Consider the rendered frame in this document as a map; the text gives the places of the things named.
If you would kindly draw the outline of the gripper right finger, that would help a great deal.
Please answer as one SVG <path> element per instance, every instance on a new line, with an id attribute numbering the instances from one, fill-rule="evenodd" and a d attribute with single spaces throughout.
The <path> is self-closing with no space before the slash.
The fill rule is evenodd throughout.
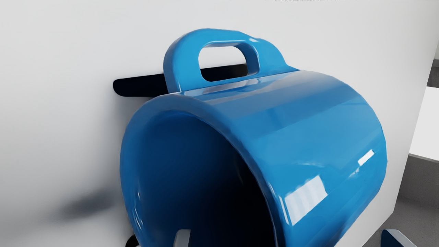
<path id="1" fill-rule="evenodd" d="M 417 247 L 403 233 L 396 229 L 384 229 L 381 232 L 381 247 Z"/>

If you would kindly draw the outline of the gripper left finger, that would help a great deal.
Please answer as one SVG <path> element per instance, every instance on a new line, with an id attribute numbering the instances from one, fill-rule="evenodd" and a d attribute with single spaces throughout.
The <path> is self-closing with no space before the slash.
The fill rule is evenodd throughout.
<path id="1" fill-rule="evenodd" d="M 174 239 L 174 247 L 191 247 L 191 230 L 180 229 Z"/>

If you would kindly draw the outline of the blue glossy mug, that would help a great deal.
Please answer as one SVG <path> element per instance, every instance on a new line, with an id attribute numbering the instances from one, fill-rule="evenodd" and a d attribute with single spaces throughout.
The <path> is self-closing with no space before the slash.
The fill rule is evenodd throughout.
<path id="1" fill-rule="evenodd" d="M 270 42 L 199 29 L 168 48 L 168 94 L 120 150 L 140 247 L 334 247 L 380 190 L 382 126 L 348 84 L 288 66 Z"/>

